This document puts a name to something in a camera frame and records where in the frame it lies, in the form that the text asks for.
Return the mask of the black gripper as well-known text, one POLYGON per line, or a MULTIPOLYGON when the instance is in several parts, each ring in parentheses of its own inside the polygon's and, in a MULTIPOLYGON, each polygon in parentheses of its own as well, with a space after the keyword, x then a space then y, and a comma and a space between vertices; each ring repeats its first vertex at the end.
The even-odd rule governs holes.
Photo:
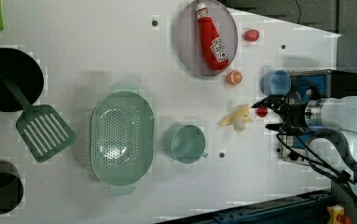
POLYGON ((305 105, 290 104, 284 95, 270 95, 252 105, 252 108, 277 109, 282 123, 267 124, 266 128, 271 131, 279 131, 285 134, 302 134, 307 124, 305 122, 305 105))

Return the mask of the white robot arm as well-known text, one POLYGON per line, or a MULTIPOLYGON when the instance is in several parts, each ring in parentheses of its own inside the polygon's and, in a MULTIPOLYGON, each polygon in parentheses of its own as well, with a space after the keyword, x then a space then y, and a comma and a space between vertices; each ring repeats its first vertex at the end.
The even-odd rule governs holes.
POLYGON ((290 104, 284 95, 270 95, 253 107, 276 113, 281 122, 267 128, 293 136, 318 161, 330 160, 332 166, 357 172, 357 96, 290 104))

